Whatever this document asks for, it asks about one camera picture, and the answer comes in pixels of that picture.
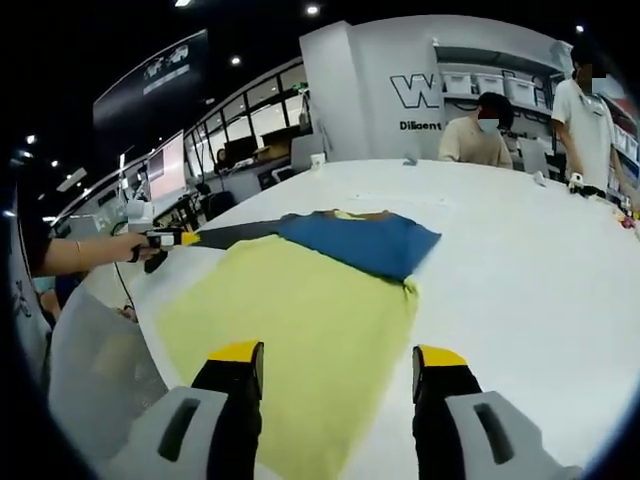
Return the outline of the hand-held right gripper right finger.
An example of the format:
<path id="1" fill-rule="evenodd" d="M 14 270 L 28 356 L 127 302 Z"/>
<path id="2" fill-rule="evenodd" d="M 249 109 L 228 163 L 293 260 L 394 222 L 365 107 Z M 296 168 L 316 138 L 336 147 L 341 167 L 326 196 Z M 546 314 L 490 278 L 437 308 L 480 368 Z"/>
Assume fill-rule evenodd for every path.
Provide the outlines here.
<path id="1" fill-rule="evenodd" d="M 542 432 L 496 391 L 483 391 L 457 353 L 412 352 L 412 433 L 421 479 L 578 479 L 543 447 Z"/>

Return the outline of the person's left hand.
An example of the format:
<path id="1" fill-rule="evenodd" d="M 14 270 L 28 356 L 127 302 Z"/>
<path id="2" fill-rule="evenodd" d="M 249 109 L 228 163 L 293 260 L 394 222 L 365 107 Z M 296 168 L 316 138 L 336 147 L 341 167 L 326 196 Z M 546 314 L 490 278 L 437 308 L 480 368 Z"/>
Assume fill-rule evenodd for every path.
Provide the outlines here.
<path id="1" fill-rule="evenodd" d="M 161 250 L 152 247 L 148 240 L 134 239 L 132 246 L 126 250 L 125 261 L 128 263 L 144 262 L 160 252 Z"/>

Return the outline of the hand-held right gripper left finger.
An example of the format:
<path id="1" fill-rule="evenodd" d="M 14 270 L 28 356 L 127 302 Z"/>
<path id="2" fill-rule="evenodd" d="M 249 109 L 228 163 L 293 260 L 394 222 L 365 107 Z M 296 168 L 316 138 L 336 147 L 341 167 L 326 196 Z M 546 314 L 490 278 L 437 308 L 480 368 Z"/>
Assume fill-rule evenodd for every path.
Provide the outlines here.
<path id="1" fill-rule="evenodd" d="M 103 479 L 252 479 L 262 430 L 264 343 L 231 343 L 207 357 L 131 429 Z"/>

